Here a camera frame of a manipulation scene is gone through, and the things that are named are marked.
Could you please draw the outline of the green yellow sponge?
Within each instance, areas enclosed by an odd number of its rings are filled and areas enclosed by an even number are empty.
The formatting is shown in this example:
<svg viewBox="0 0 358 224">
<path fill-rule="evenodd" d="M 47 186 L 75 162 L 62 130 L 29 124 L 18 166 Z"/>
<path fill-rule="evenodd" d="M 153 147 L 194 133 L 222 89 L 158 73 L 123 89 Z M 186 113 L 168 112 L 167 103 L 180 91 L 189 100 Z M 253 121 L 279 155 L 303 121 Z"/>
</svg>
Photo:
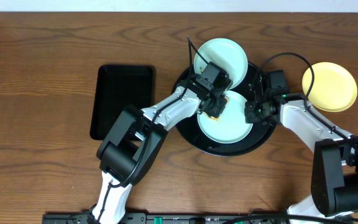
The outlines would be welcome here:
<svg viewBox="0 0 358 224">
<path fill-rule="evenodd" d="M 205 111 L 209 117 L 219 118 L 227 104 L 225 96 L 213 98 L 208 109 Z"/>
</svg>

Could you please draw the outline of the yellow plate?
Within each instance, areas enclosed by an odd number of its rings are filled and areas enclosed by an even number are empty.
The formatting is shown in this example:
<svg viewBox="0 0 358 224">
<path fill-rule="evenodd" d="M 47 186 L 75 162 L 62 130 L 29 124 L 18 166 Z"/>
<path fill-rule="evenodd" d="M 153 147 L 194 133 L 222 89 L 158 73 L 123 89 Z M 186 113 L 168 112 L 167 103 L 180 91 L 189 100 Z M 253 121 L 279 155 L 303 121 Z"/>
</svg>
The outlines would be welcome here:
<svg viewBox="0 0 358 224">
<path fill-rule="evenodd" d="M 312 65 L 314 82 L 308 100 L 323 111 L 340 112 L 350 108 L 357 98 L 357 84 L 344 67 L 320 62 Z"/>
</svg>

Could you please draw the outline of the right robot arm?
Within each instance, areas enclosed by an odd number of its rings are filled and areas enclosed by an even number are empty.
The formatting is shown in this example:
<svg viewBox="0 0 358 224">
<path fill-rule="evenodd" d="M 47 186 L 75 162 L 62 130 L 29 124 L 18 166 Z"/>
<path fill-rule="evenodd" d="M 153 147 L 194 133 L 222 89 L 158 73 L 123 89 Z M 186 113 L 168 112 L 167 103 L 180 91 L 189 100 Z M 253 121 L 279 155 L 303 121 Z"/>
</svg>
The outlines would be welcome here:
<svg viewBox="0 0 358 224">
<path fill-rule="evenodd" d="M 311 195 L 288 208 L 290 215 L 353 221 L 358 211 L 358 136 L 320 112 L 306 96 L 270 90 L 264 101 L 247 101 L 247 123 L 281 124 L 313 152 Z"/>
</svg>

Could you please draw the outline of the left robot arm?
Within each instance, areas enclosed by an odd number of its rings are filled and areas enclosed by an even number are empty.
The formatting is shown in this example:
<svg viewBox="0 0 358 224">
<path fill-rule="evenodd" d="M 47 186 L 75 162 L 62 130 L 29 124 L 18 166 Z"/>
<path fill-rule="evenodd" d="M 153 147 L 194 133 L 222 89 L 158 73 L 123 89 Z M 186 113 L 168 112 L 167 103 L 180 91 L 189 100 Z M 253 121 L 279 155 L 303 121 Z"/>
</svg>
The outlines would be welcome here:
<svg viewBox="0 0 358 224">
<path fill-rule="evenodd" d="M 141 110 L 125 107 L 96 153 L 102 187 L 88 223 L 119 223 L 131 188 L 151 168 L 168 131 L 197 112 L 218 118 L 227 103 L 224 94 L 232 85 L 226 72 L 191 74 L 156 105 Z"/>
</svg>

